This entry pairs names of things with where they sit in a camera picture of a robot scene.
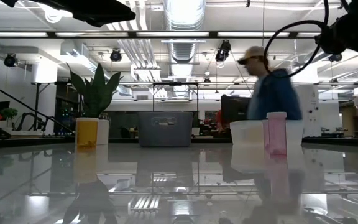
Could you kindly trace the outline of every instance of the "fluorescent light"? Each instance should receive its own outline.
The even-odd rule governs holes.
[[[57,37],[128,37],[127,32],[57,32]]]
[[[209,32],[180,32],[180,31],[167,31],[167,32],[138,32],[138,37],[207,37]]]
[[[123,82],[121,83],[121,85],[153,85],[153,83],[150,83],[150,82]]]
[[[272,37],[274,32],[218,32],[218,37]],[[279,33],[277,37],[288,37],[289,32]]]
[[[205,40],[161,40],[163,44],[204,44]]]
[[[48,37],[46,32],[0,32],[0,37]]]
[[[320,35],[321,33],[319,32],[300,32],[298,34],[298,37],[310,37],[310,36],[317,36]]]

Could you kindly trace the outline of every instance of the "white ceiling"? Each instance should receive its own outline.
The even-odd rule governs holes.
[[[246,8],[239,6],[238,4],[244,4],[243,0],[228,1],[228,0],[207,0],[207,7],[205,12],[205,18],[203,23],[203,30],[227,30],[227,31],[255,31],[261,32],[263,29],[266,31],[276,31],[279,28],[302,19],[316,19],[323,20],[324,11],[288,11],[278,9],[265,9],[260,8],[263,1],[251,0],[251,7]],[[320,0],[268,0],[265,5],[268,7],[313,7]],[[34,2],[24,1],[28,7],[36,7]],[[149,30],[165,30],[164,28],[164,16],[161,9],[162,1],[148,0],[146,2],[147,13],[146,21]],[[330,0],[330,6],[338,6],[339,0]],[[343,9],[331,9],[329,24],[332,24],[338,17],[344,15],[346,12]],[[44,11],[42,9],[11,9],[3,4],[0,4],[0,30],[57,30],[57,31],[78,31],[78,30],[105,30],[107,27],[101,28],[92,27],[85,22],[78,21],[69,17],[64,17],[60,22],[51,24],[45,21]],[[299,26],[292,30],[295,31],[318,31],[315,26]],[[261,39],[231,39],[232,52],[234,57],[230,56],[226,60],[224,68],[215,68],[214,60],[210,62],[209,58],[214,58],[214,52],[220,45],[222,40],[219,39],[207,39],[206,43],[199,44],[197,62],[199,65],[195,65],[194,74],[199,77],[198,80],[203,79],[205,71],[211,72],[211,77],[215,77],[218,74],[219,82],[233,82],[240,81],[240,72],[247,76],[247,72],[244,68],[238,69],[234,60],[239,59],[244,53],[245,49],[253,45],[262,45]],[[3,46],[35,46],[38,47],[56,58],[60,55],[60,44],[62,40],[23,40],[23,39],[0,39],[0,45]],[[109,71],[130,71],[131,63],[129,59],[123,55],[123,60],[119,63],[111,63],[109,59],[109,53],[112,48],[119,47],[116,39],[76,39],[76,45],[85,44],[89,47],[91,58],[102,63],[103,67]],[[152,39],[152,47],[155,52],[155,58],[160,65],[162,71],[162,77],[166,77],[169,73],[168,51],[167,45],[162,44],[159,39]],[[314,40],[312,39],[298,39],[275,40],[270,47],[270,56],[276,55],[276,60],[272,60],[272,65],[275,66],[282,62],[281,60],[286,58],[292,58],[295,54],[308,54],[316,47]],[[104,52],[102,60],[99,56],[99,52]],[[207,52],[207,57],[202,55],[202,52]],[[357,55],[357,52],[347,51],[344,53],[344,61],[347,58],[351,58]],[[329,80],[330,77],[334,77],[344,72],[349,72],[358,68],[358,57],[355,59],[340,63],[335,66],[333,63],[333,69],[330,63],[319,64],[319,77],[321,80]],[[358,76],[349,78],[349,81],[357,81]]]

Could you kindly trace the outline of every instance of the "yellow container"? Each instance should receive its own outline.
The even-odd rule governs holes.
[[[90,152],[96,150],[98,123],[98,118],[77,118],[75,133],[77,152]]]
[[[96,182],[96,151],[77,152],[74,157],[74,180],[79,184]]]

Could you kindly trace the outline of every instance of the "light fixture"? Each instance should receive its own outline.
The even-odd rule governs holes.
[[[163,44],[205,44],[205,40],[161,40]]]
[[[0,37],[48,37],[46,32],[0,32]]]
[[[120,49],[113,49],[110,55],[110,60],[112,62],[120,62],[122,59],[122,55],[120,53]]]
[[[218,49],[218,52],[216,53],[215,60],[216,63],[218,62],[224,62],[229,56],[231,51],[231,44],[229,40],[223,40],[221,46]]]
[[[14,68],[18,65],[18,60],[16,58],[16,54],[14,53],[9,53],[5,60],[4,60],[4,65],[9,67],[9,68]]]
[[[320,32],[300,32],[298,34],[298,37],[310,37],[310,36],[316,36],[316,35],[320,35]]]
[[[167,31],[167,32],[138,32],[138,37],[207,37],[209,32],[191,32],[191,31]]]
[[[218,32],[218,37],[272,37],[274,32]],[[288,37],[289,32],[282,32],[278,37]]]
[[[128,37],[127,32],[57,32],[57,37]]]

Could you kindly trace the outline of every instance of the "white pot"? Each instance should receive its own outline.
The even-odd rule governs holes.
[[[109,144],[109,129],[110,121],[108,120],[99,120],[98,124],[98,146],[104,146]]]

